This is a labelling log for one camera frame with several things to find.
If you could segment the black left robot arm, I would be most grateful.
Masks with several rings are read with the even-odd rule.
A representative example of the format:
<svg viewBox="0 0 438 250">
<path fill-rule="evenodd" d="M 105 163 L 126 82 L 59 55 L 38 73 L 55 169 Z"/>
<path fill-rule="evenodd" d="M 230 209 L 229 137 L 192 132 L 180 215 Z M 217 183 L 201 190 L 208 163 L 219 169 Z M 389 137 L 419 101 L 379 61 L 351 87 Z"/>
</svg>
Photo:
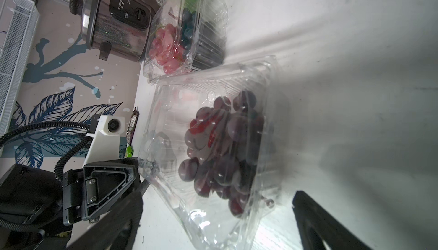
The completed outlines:
<svg viewBox="0 0 438 250">
<path fill-rule="evenodd" d="M 8 250 L 130 250 L 143 211 L 138 160 L 119 158 L 124 118 L 89 124 L 47 121 L 14 129 L 75 128 L 84 136 L 54 171 L 14 164 L 1 178 L 1 227 Z"/>
</svg>

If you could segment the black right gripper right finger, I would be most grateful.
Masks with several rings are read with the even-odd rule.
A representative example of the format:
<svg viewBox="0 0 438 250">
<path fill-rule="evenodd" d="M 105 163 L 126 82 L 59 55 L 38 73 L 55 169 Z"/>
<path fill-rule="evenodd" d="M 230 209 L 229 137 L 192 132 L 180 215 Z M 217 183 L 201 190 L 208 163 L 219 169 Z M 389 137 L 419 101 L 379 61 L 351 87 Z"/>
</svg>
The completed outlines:
<svg viewBox="0 0 438 250">
<path fill-rule="evenodd" d="M 303 249 L 369 249 L 304 191 L 295 193 L 292 206 Z"/>
</svg>

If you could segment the dark purple grape bunch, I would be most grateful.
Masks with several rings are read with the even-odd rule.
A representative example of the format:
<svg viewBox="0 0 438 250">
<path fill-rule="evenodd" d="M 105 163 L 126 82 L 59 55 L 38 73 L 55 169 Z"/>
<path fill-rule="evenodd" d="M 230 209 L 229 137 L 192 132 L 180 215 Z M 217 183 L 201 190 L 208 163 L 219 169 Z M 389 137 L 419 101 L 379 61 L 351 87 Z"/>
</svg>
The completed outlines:
<svg viewBox="0 0 438 250">
<path fill-rule="evenodd" d="M 184 137 L 188 158 L 178 168 L 198 196 L 216 193 L 238 218 L 249 205 L 265 126 L 256 107 L 256 95 L 242 90 L 234 99 L 219 96 L 200 108 Z"/>
</svg>

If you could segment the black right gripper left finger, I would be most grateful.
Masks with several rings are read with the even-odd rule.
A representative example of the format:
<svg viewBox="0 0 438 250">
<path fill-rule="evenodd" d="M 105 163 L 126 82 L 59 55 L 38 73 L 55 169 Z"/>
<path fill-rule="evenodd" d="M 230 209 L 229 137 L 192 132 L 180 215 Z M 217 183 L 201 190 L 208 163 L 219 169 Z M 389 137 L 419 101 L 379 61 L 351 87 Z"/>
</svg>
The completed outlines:
<svg viewBox="0 0 438 250">
<path fill-rule="evenodd" d="M 131 250 L 143 213 L 143 200 L 135 191 L 102 220 L 67 247 L 68 250 Z"/>
</svg>

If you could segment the black grape bunch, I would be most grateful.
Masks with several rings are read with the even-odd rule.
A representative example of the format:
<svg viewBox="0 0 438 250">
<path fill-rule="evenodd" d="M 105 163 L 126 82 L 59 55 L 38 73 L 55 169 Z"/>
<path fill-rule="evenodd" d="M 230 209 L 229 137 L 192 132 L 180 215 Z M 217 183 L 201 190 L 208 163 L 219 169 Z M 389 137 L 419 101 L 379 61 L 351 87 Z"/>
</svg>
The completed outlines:
<svg viewBox="0 0 438 250">
<path fill-rule="evenodd" d="M 192 67 L 198 70 L 207 70 L 221 65 L 224 61 L 224 39 L 214 29 L 211 22 L 197 21 L 195 11 L 190 12 L 185 7 L 182 11 L 180 45 L 185 52 L 193 52 Z"/>
</svg>

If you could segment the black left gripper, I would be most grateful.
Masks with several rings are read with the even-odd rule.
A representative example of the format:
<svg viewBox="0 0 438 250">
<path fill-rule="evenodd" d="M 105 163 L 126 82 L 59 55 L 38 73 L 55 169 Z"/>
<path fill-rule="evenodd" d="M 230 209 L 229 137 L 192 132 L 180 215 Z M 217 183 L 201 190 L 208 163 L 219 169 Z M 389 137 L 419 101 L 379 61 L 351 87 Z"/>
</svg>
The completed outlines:
<svg viewBox="0 0 438 250">
<path fill-rule="evenodd" d="M 63 174 L 63 224 L 72 226 L 109 212 L 140 186 L 135 157 L 88 163 Z"/>
</svg>

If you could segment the pink red grape bunch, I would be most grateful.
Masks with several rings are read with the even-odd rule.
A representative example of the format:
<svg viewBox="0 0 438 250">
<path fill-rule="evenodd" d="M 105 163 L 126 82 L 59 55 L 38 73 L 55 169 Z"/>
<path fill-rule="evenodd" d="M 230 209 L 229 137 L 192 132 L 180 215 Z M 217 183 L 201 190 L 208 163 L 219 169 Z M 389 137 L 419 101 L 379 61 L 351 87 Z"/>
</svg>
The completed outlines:
<svg viewBox="0 0 438 250">
<path fill-rule="evenodd" d="M 187 59 L 176 33 L 177 28 L 173 24 L 159 27 L 148 51 L 149 58 L 155 60 L 166 75 L 175 73 Z"/>
</svg>

